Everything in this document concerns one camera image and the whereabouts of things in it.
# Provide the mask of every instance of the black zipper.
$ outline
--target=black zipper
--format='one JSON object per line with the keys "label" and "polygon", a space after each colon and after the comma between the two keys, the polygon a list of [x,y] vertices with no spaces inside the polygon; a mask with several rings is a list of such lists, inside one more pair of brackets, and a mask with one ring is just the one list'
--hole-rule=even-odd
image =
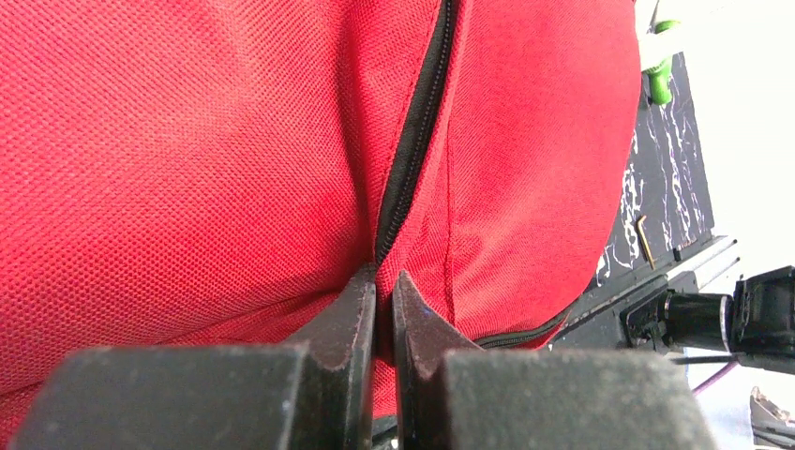
{"label": "black zipper", "polygon": [[541,338],[548,335],[555,330],[558,325],[566,320],[571,307],[564,309],[560,314],[553,317],[543,325],[533,330],[518,331],[516,333],[502,333],[501,335],[486,336],[477,339],[474,343],[483,347],[484,349],[498,349],[506,347],[516,347],[517,345],[530,342],[531,340]]}
{"label": "black zipper", "polygon": [[453,0],[442,0],[383,194],[375,240],[375,261],[378,265],[383,263],[395,244],[400,227],[412,207],[417,180],[442,104],[444,81],[453,47],[455,14]]}

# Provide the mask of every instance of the cable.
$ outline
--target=cable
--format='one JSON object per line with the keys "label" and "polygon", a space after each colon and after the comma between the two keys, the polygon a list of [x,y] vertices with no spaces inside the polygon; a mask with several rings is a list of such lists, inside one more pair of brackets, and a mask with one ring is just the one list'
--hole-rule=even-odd
{"label": "cable", "polygon": [[734,363],[737,362],[737,357],[732,354],[725,354],[720,356],[692,356],[688,358],[671,359],[671,363],[677,366],[685,366],[688,364],[717,364],[717,363]]}
{"label": "cable", "polygon": [[720,370],[715,372],[705,382],[703,382],[702,384],[699,384],[696,387],[696,389],[693,389],[693,395],[697,396],[698,394],[704,392],[705,389],[707,389],[708,387],[710,387],[713,384],[715,384],[718,380],[723,378],[727,373],[729,373],[733,368],[735,368],[738,365],[739,365],[739,363],[737,361],[732,361],[732,362],[726,364],[725,366],[723,366],[723,368],[721,368]]}

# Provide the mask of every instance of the black marble surface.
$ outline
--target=black marble surface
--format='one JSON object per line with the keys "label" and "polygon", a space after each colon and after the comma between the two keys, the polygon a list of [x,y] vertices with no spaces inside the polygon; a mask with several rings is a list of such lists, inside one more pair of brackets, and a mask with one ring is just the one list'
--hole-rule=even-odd
{"label": "black marble surface", "polygon": [[649,102],[648,78],[643,79],[621,205],[589,290],[648,264],[636,231],[641,216],[655,259],[686,247],[714,225],[683,56],[673,58],[668,105]]}

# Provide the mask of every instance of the purple cable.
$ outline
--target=purple cable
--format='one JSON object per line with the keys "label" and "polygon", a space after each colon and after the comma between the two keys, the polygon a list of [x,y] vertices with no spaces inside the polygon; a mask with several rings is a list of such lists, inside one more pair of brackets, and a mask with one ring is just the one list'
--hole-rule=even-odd
{"label": "purple cable", "polygon": [[708,387],[712,386],[713,384],[715,384],[715,382],[723,378],[724,375],[729,373],[736,366],[738,366],[737,361],[733,361],[723,366],[723,368],[721,368],[720,370],[715,372],[710,378],[708,378],[707,381],[703,382],[702,384],[699,384],[696,387],[696,389],[693,389],[693,395],[697,396],[698,394],[702,393]]}

